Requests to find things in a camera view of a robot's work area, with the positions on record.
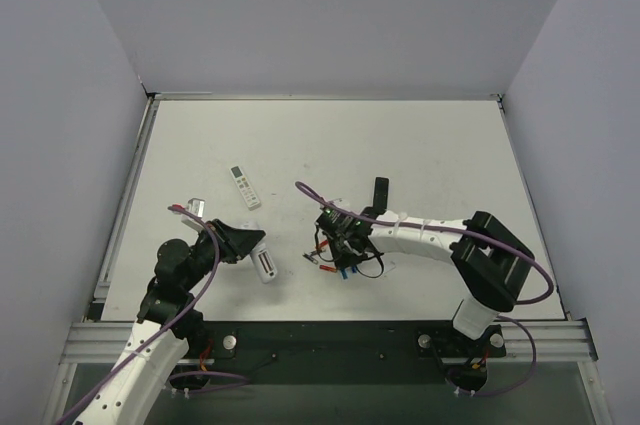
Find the white rounded remote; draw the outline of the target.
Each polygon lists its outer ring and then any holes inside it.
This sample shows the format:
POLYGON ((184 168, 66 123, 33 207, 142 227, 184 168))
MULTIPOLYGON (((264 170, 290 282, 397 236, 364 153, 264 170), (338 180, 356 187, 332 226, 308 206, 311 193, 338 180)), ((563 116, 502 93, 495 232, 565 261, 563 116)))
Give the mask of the white rounded remote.
POLYGON ((252 248, 249 256, 263 284, 270 283, 277 277, 278 270, 268 250, 266 236, 263 236, 252 248))

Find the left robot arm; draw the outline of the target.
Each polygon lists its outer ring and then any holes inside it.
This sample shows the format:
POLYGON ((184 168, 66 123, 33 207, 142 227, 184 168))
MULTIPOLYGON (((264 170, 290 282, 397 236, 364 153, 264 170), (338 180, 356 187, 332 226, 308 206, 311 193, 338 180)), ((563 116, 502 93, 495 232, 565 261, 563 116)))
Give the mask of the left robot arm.
POLYGON ((218 219, 194 221, 201 227, 194 244, 174 238, 159 246, 153 278, 115 365, 59 424, 144 423, 178 362, 206 348, 197 302, 218 266, 249 256, 266 232, 218 219))

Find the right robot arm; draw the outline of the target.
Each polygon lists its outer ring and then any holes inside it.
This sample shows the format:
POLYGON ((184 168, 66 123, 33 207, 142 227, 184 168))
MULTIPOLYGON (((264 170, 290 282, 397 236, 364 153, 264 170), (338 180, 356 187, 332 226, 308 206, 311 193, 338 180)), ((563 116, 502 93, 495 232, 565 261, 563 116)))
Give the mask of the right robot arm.
POLYGON ((401 253, 453 266, 467 287, 454 330, 478 340, 501 313, 513 310, 535 255, 488 212, 465 220, 428 220, 371 207, 359 218, 325 207, 316 227, 339 269, 401 253))

